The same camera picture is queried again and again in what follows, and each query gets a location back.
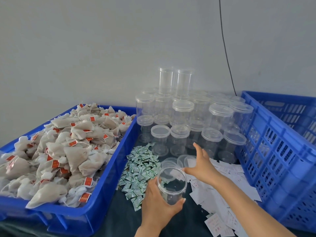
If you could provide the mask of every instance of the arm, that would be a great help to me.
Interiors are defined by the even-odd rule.
[[[184,171],[213,186],[221,194],[249,237],[295,237],[252,201],[234,182],[220,174],[199,145],[194,143],[194,147],[197,150],[197,164],[194,168],[184,168]]]
[[[142,203],[142,224],[135,237],[158,237],[171,218],[182,210],[185,199],[169,205],[158,189],[157,177],[148,181],[146,196]]]

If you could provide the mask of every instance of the forearm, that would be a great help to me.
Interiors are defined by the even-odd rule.
[[[159,237],[160,231],[153,230],[150,227],[140,226],[135,234],[135,237]]]
[[[289,230],[251,200],[237,185],[225,176],[213,186],[235,213],[249,237],[288,237]]]

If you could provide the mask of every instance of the perforated blue basket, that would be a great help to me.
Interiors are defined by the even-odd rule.
[[[114,110],[122,110],[128,115],[136,114],[135,107],[113,106]],[[44,129],[43,125],[36,127],[24,134],[30,138],[34,133]],[[46,203],[34,209],[25,208],[27,200],[0,196],[0,221],[4,219],[15,219],[32,224],[43,224],[47,226],[48,232],[65,235],[90,236],[100,227],[111,203],[115,188],[119,182],[123,169],[126,165],[128,155],[138,137],[140,126],[136,124],[136,118],[128,128],[125,136],[118,145],[107,167],[99,179],[92,195],[84,207],[71,208],[53,203]],[[14,151],[14,143],[11,141],[0,148],[0,151]]]
[[[254,107],[236,149],[261,207],[286,227],[316,233],[316,98],[243,91]]]

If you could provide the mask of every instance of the black wire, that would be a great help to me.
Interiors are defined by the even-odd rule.
[[[235,90],[235,86],[234,86],[234,82],[233,82],[232,72],[230,71],[230,66],[229,66],[228,57],[227,57],[227,51],[226,51],[226,45],[225,45],[225,41],[224,41],[221,0],[219,0],[219,16],[220,16],[220,18],[221,18],[222,37],[223,37],[223,43],[224,43],[224,49],[225,49],[225,55],[226,55],[227,65],[228,65],[228,69],[229,69],[229,73],[230,73],[230,78],[231,78],[231,80],[232,80],[234,92],[235,92],[235,95],[237,96],[236,90]]]

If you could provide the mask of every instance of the hand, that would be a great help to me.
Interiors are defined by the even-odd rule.
[[[205,150],[193,143],[197,151],[197,163],[193,168],[183,168],[183,171],[189,175],[195,176],[198,180],[214,186],[218,183],[218,180],[223,177],[210,162],[210,158]]]
[[[182,210],[185,199],[169,205],[161,196],[157,177],[148,181],[146,196],[142,203],[142,224],[135,236],[159,236],[171,218]]]

